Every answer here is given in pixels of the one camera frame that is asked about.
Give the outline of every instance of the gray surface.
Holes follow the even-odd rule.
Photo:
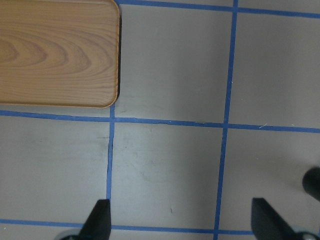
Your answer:
[[[60,240],[61,233],[65,237],[78,232],[76,228],[0,224],[2,240]]]
[[[317,234],[320,204],[304,192],[302,178],[320,165],[319,141],[313,133],[230,129],[220,228],[250,229],[251,199],[263,197],[290,225]]]
[[[239,14],[230,123],[320,127],[318,19]]]
[[[117,123],[113,224],[212,229],[221,137],[217,128]]]
[[[239,7],[320,13],[319,0],[240,0]]]
[[[221,122],[231,13],[122,6],[118,117]]]
[[[212,240],[212,234],[113,230],[110,240]]]
[[[83,223],[106,197],[108,123],[0,116],[0,129],[2,219]]]

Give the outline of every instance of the wooden tray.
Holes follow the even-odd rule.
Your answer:
[[[119,36],[113,0],[0,0],[0,104],[110,106]]]

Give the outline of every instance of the black object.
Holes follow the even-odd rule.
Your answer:
[[[253,198],[251,228],[257,240],[320,240],[310,232],[295,233],[264,198]]]
[[[104,199],[96,202],[79,235],[66,236],[61,240],[108,240],[110,233],[110,201]]]
[[[304,190],[320,201],[320,167],[311,168],[303,177]]]

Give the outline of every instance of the black clamp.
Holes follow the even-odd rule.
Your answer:
[[[109,240],[111,212],[108,199],[98,200],[78,235],[69,235],[61,240]]]
[[[320,168],[307,171],[302,185],[308,194],[320,201]],[[294,232],[264,198],[252,199],[251,228],[257,240],[320,240],[311,232]]]

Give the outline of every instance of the gray floor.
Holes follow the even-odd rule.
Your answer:
[[[319,233],[320,2],[118,2],[115,106],[0,106],[0,239],[76,233],[110,196],[111,240],[253,240],[253,197]]]

